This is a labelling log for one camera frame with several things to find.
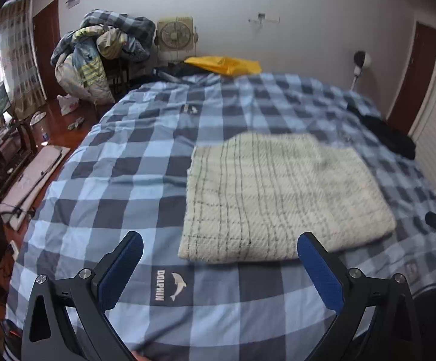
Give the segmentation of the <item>cream plaid tweed jacket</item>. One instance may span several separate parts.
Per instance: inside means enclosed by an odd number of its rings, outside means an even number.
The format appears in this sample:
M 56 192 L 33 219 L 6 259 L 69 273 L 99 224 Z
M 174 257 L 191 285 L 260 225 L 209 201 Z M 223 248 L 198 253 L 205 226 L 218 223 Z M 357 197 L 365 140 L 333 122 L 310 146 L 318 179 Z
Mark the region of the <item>cream plaid tweed jacket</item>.
M 312 134 L 238 134 L 194 149 L 178 254 L 225 264 L 292 260 L 301 234 L 330 252 L 396 227 L 376 178 L 352 147 Z

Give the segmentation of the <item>black clothes on bed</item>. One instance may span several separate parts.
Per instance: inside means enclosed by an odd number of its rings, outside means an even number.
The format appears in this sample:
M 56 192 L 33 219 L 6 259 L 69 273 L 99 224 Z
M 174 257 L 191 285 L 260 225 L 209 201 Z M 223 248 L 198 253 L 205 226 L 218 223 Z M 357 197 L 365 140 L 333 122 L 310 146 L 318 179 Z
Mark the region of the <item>black clothes on bed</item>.
M 371 131 L 390 151 L 409 160 L 415 159 L 416 144 L 409 136 L 389 126 L 384 120 L 376 116 L 362 115 L 353 104 L 348 104 L 346 109 L 357 116 L 361 124 Z

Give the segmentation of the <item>pile of bedding and clothes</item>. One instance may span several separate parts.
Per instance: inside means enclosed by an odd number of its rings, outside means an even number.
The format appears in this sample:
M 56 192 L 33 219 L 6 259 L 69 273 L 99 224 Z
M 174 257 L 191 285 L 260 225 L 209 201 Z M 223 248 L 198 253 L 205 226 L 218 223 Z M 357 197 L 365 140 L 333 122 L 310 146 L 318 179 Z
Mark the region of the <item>pile of bedding and clothes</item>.
M 156 24 L 150 19 L 96 9 L 69 31 L 50 58 L 60 87 L 71 96 L 95 105 L 115 102 L 105 60 L 145 64 L 151 56 Z

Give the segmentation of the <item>pink floor mat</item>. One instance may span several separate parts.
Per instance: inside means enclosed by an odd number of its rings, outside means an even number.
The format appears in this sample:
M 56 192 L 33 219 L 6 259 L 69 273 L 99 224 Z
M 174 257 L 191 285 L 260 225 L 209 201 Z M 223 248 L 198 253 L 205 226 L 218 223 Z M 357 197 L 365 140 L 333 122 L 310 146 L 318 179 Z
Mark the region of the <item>pink floor mat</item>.
M 0 220 L 4 224 L 13 231 L 19 230 L 25 217 L 31 214 L 37 195 L 69 151 L 68 147 L 47 145 L 38 152 L 0 203 Z

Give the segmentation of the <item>dark red right door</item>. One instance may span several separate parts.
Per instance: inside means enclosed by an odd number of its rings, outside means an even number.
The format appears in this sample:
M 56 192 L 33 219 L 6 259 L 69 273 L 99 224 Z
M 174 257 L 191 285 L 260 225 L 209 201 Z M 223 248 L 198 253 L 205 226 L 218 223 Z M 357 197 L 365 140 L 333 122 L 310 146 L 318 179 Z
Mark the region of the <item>dark red right door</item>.
M 409 64 L 387 123 L 408 134 L 425 99 L 436 60 L 436 29 L 417 22 Z

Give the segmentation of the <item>dark red door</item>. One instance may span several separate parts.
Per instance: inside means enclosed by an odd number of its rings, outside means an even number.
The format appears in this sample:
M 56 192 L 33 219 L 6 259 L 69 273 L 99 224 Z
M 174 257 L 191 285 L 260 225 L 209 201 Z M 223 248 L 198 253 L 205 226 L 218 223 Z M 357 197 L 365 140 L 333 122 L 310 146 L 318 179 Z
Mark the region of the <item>dark red door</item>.
M 33 18 L 38 70 L 48 100 L 55 100 L 62 92 L 50 63 L 52 53 L 61 39 L 58 2 L 53 0 Z
M 436 60 L 436 29 L 417 22 L 409 64 L 387 123 L 408 134 L 425 99 Z

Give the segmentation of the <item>dark wooden tv stand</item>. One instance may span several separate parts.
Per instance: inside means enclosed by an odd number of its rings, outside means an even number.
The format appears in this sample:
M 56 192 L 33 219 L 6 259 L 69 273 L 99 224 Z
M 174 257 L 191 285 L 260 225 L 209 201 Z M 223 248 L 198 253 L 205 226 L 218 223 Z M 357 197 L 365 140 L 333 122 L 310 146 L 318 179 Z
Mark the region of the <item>dark wooden tv stand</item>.
M 0 133 L 0 198 L 37 153 L 35 137 L 27 122 L 15 122 Z

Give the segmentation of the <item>white plastic bag on floor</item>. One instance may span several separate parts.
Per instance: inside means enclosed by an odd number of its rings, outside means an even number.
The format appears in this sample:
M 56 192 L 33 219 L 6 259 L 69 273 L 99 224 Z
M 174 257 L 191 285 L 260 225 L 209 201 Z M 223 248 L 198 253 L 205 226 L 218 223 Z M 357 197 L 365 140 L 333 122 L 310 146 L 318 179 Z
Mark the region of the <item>white plastic bag on floor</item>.
M 72 113 L 73 111 L 75 111 L 76 108 L 78 108 L 79 98 L 77 98 L 77 97 L 74 97 L 70 94 L 67 94 L 67 95 L 58 94 L 58 96 L 56 98 L 57 98 L 62 116 L 68 115 L 68 114 Z

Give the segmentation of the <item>white round lamp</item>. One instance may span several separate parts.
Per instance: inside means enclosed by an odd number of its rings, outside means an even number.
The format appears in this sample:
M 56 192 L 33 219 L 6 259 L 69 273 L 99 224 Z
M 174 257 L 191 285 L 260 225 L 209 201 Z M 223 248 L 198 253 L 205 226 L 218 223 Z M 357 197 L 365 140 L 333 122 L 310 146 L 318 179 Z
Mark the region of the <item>white round lamp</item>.
M 367 69 L 371 64 L 371 57 L 366 51 L 357 51 L 353 56 L 353 61 L 355 64 L 353 72 L 353 80 L 351 84 L 351 90 L 355 90 L 355 85 L 360 78 L 361 74 L 365 69 Z

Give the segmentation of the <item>yellow plastic bag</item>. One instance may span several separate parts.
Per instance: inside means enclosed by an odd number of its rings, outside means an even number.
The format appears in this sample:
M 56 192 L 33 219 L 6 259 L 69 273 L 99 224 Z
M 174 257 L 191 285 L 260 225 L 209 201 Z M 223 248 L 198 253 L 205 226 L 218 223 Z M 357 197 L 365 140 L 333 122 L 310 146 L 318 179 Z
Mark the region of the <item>yellow plastic bag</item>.
M 262 72 L 259 61 L 244 60 L 229 56 L 194 56 L 188 57 L 185 63 L 208 72 L 231 77 L 261 74 Z

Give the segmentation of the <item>patterned window curtain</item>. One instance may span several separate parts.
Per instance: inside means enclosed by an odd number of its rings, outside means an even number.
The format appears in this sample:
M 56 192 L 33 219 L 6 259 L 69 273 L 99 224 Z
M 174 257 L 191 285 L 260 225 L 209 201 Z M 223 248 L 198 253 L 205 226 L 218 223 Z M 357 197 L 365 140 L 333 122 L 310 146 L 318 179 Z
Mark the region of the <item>patterned window curtain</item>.
M 46 102 L 35 52 L 32 8 L 33 0 L 9 0 L 0 8 L 0 82 L 19 120 Z

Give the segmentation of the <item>beige box fan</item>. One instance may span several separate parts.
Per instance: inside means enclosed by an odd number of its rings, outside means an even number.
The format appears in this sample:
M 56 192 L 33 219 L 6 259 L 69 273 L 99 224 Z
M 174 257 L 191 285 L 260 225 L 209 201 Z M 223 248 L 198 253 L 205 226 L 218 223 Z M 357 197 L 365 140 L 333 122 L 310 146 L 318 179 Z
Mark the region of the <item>beige box fan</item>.
M 155 44 L 160 51 L 191 51 L 195 42 L 192 16 L 174 16 L 157 22 Z

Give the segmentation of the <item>wall bracket fixture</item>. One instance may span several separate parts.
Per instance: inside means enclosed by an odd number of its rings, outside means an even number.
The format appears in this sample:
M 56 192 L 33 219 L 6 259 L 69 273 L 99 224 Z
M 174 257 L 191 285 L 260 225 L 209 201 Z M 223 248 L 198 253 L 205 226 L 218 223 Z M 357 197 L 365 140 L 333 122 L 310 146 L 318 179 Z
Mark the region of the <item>wall bracket fixture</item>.
M 270 16 L 264 12 L 259 12 L 255 19 L 248 19 L 250 24 L 262 25 L 263 23 L 279 24 L 281 22 L 280 16 Z

